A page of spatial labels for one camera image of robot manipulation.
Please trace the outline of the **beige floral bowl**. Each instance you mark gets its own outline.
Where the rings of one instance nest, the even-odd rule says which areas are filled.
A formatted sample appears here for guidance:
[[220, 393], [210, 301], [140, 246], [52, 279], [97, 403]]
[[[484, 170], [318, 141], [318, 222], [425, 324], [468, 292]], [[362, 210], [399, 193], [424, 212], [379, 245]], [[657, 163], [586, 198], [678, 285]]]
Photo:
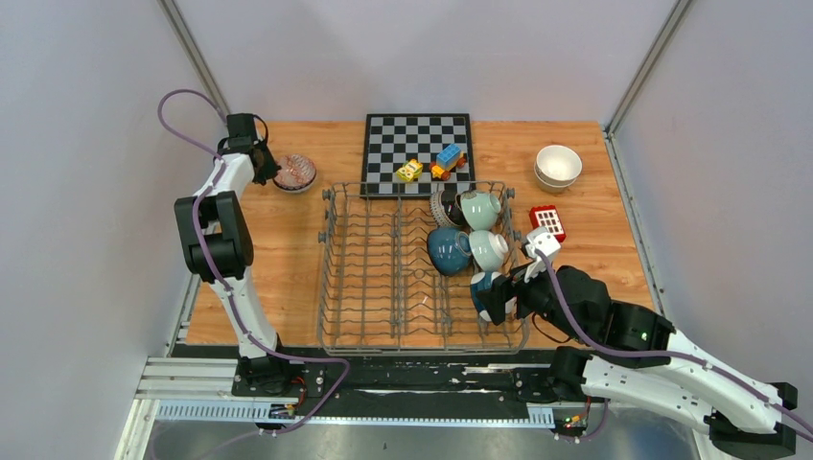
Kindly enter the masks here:
[[575, 183], [575, 180], [572, 180], [572, 181], [566, 182], [564, 184], [552, 184], [552, 183], [548, 182], [546, 177], [543, 174], [539, 173], [538, 171], [534, 171], [534, 174], [535, 174], [535, 177], [536, 177], [536, 183], [537, 183], [538, 187], [542, 191], [553, 194], [553, 195], [559, 195], [559, 194], [563, 193], [566, 189], [568, 189], [570, 186], [572, 186]]

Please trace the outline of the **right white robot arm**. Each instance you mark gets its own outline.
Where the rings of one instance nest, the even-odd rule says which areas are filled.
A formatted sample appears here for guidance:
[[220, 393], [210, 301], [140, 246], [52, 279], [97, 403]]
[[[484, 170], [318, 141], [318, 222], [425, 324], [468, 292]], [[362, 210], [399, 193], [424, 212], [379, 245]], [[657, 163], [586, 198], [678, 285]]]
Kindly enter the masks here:
[[649, 410], [708, 436], [739, 459], [795, 455], [800, 437], [783, 423], [798, 390], [788, 382], [749, 378], [695, 345], [670, 321], [645, 307], [614, 300], [606, 285], [563, 265], [532, 278], [521, 265], [470, 281], [479, 316], [496, 325], [508, 315], [539, 316], [569, 338], [554, 353], [543, 383], [524, 382], [561, 401], [604, 399]]

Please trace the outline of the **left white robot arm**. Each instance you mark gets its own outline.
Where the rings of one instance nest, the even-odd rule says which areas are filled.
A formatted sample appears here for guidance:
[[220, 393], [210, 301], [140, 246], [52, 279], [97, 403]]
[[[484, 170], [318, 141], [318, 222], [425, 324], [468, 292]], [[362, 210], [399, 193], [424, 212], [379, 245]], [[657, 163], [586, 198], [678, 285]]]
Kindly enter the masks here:
[[187, 267], [216, 292], [238, 338], [235, 380], [281, 396], [291, 389], [294, 372], [279, 356], [278, 333], [253, 284], [254, 246], [240, 204], [248, 184], [264, 185], [280, 168], [259, 116], [232, 114], [226, 127], [212, 172], [193, 195], [175, 202], [174, 214]]

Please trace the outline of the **blue zigzag bowl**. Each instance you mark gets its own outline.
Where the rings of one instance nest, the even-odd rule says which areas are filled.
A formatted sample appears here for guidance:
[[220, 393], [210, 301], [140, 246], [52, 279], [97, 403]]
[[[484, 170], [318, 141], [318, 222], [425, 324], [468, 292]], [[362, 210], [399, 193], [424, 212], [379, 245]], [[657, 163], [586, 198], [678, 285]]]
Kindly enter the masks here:
[[280, 167], [273, 182], [285, 185], [305, 185], [315, 182], [317, 169], [315, 163], [308, 157], [299, 154], [281, 156], [277, 160]]

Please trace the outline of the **dark teal glazed bowl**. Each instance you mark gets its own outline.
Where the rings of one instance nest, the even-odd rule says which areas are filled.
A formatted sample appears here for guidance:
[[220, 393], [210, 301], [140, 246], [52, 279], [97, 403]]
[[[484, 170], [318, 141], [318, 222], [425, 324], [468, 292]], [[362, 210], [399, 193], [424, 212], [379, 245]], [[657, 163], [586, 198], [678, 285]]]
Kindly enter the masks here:
[[452, 227], [431, 230], [426, 246], [432, 265], [447, 277], [464, 271], [473, 259], [469, 235]]

